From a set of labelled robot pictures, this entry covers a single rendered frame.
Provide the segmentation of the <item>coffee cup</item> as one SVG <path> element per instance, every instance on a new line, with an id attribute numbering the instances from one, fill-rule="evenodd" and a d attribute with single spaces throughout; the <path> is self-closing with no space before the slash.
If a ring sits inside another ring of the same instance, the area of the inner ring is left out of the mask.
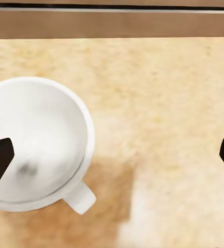
<path id="1" fill-rule="evenodd" d="M 0 210 L 23 212 L 63 199 L 84 214 L 96 201 L 82 181 L 96 134 L 85 103 L 68 87 L 42 77 L 0 81 L 0 140 L 14 158 L 0 180 Z"/>

